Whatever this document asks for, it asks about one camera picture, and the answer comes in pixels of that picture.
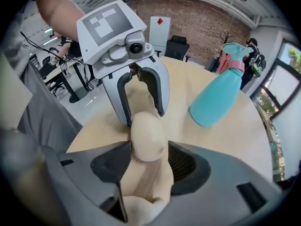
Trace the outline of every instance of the spray bottle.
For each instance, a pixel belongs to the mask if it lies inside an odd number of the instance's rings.
[[[197,124],[210,127],[233,106],[245,71],[242,60],[251,52],[253,52],[252,48],[237,43],[224,44],[221,64],[225,65],[225,60],[231,58],[229,69],[207,85],[192,102],[190,114]]]

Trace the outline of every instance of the round table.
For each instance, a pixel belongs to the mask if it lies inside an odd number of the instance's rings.
[[[217,124],[209,128],[199,126],[191,118],[189,106],[217,75],[180,60],[160,59],[170,80],[168,108],[160,118],[167,139],[235,156],[272,181],[268,137],[251,99],[240,91],[233,107]],[[141,111],[158,114],[146,84],[136,76],[126,84],[126,93],[132,115]],[[130,140],[130,128],[120,123],[109,100],[104,103],[79,132],[68,152]]]

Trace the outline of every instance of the backpack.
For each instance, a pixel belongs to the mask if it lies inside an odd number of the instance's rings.
[[[257,52],[255,53],[255,55],[250,59],[249,65],[251,66],[255,77],[260,77],[262,71],[265,69],[267,63],[265,61],[265,57],[264,55],[262,55],[258,48]]]

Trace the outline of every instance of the brick wall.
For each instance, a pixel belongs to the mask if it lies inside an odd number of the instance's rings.
[[[130,0],[127,3],[148,26],[144,35],[149,40],[151,16],[172,18],[171,35],[187,38],[191,60],[201,65],[214,56],[222,45],[222,31],[229,31],[228,42],[242,45],[250,36],[251,29],[228,15],[224,10],[198,0]]]

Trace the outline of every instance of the window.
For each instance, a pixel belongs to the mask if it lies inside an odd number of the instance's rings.
[[[301,88],[301,51],[284,41],[262,84],[251,95],[256,105],[274,119]]]

